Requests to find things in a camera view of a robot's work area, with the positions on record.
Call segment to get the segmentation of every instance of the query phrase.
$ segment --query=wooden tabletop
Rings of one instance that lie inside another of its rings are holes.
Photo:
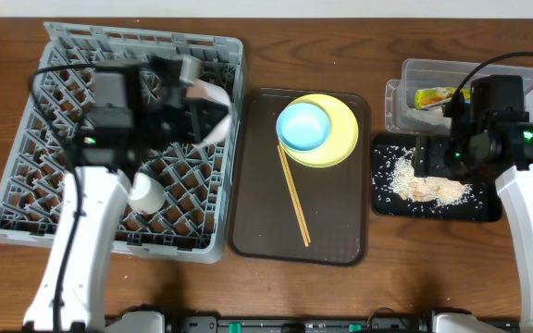
[[[113,27],[237,37],[249,89],[356,93],[384,129],[384,89],[407,58],[480,62],[533,51],[533,20],[443,19],[59,19]],[[43,19],[0,18],[0,178],[28,98],[26,80],[49,40]],[[533,67],[533,59],[506,64]],[[0,244],[0,329],[19,328],[48,250]],[[380,306],[420,313],[461,307],[518,317],[520,291],[506,219],[478,224],[369,213],[369,249],[354,268],[242,258],[214,265],[113,255],[105,312],[154,303],[221,315],[364,317]]]

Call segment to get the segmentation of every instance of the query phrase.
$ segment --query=brown tray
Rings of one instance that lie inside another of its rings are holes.
[[[312,243],[304,247],[277,152],[275,123],[295,98],[314,92],[261,88],[245,97],[236,147],[229,247],[257,258],[351,266],[367,250],[369,105],[360,96],[327,93],[357,119],[355,149],[336,166],[302,166],[288,158]]]

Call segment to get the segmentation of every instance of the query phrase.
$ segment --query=light blue bowl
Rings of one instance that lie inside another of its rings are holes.
[[[330,120],[315,105],[298,103],[287,106],[277,118],[279,140],[292,150],[308,152],[326,141],[330,134]]]

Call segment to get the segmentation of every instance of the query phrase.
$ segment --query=chopsticks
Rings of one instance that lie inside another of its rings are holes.
[[[289,194],[291,195],[291,201],[293,202],[293,208],[295,209],[295,215],[297,216],[297,223],[300,225],[302,238],[304,238],[304,245],[305,247],[308,247],[312,240],[310,240],[310,233],[307,231],[304,211],[300,205],[300,198],[297,196],[297,190],[295,190],[295,183],[293,183],[293,177],[291,176],[289,163],[287,162],[287,155],[280,145],[277,145],[277,151],[279,152],[279,158],[281,160],[281,165],[283,166],[283,173],[285,174],[285,180],[287,180],[287,187],[289,188]]]

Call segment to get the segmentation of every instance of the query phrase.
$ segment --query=clear plastic container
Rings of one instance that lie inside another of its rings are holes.
[[[386,129],[398,133],[448,134],[451,120],[443,117],[441,113],[416,110],[415,93],[419,89],[457,87],[476,66],[478,63],[443,60],[404,61],[403,75],[398,86],[395,87],[394,80],[389,81],[386,86]],[[526,110],[529,112],[530,121],[533,122],[533,68],[489,65],[473,76],[465,87],[470,88],[470,82],[473,80],[494,74],[522,77]]]

